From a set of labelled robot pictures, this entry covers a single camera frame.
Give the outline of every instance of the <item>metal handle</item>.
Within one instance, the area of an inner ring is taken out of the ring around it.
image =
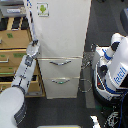
[[[65,84],[68,81],[70,81],[70,80],[67,80],[67,79],[52,80],[52,82],[55,82],[57,84]]]
[[[51,61],[49,63],[55,64],[55,65],[65,65],[65,64],[68,64],[70,62],[71,62],[71,60],[67,60],[66,62],[62,62],[62,63],[57,63],[57,62],[53,62],[53,61]]]
[[[7,60],[5,61],[0,61],[0,63],[8,63],[9,59],[7,58]]]

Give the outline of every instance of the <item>sticker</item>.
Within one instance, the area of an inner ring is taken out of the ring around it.
[[[37,11],[39,16],[47,17],[49,16],[48,4],[47,3],[37,3]]]
[[[0,57],[6,57],[5,55],[0,55]]]
[[[13,53],[15,58],[22,58],[24,55],[26,55],[26,53]]]
[[[12,33],[7,33],[8,38],[13,38]]]
[[[13,69],[12,67],[9,67],[8,69]]]

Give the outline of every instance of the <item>dark floor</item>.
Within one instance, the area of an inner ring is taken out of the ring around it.
[[[126,36],[120,22],[121,10],[128,7],[126,2],[106,0],[100,3],[92,0],[85,52],[91,51],[92,43],[100,46],[110,45],[111,36],[116,32]],[[89,74],[89,72],[82,70],[81,78],[85,77],[83,74]],[[19,128],[36,128],[44,125],[79,125],[83,128],[92,128],[91,115],[98,117],[103,128],[105,118],[100,109],[87,107],[91,102],[87,96],[88,94],[79,91],[77,99],[27,98],[27,114]]]

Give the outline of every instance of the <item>drawer front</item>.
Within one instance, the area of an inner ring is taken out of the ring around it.
[[[38,60],[42,78],[78,77],[82,59]]]
[[[0,67],[0,76],[14,76],[18,67]],[[38,67],[35,67],[33,75],[38,75]]]
[[[1,50],[0,66],[19,66],[22,57],[26,55],[26,49],[22,50]]]
[[[0,31],[0,49],[6,48],[27,48],[30,43],[30,37],[27,30]]]
[[[45,79],[43,80],[47,99],[76,98],[79,79]]]
[[[9,87],[11,87],[11,82],[0,82],[0,93]],[[39,91],[40,91],[40,86],[38,81],[32,81],[28,89],[28,92],[39,92]]]

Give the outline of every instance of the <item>white cabinet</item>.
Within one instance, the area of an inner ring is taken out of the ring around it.
[[[38,61],[46,96],[47,98],[77,97],[78,78],[80,76],[91,0],[30,1],[36,35],[41,43]],[[38,15],[37,3],[40,2],[47,3],[48,17]],[[27,0],[24,0],[24,4],[31,27]],[[77,79],[73,79],[73,82],[72,80],[68,81],[63,86],[50,82],[52,78],[72,79],[76,77]]]

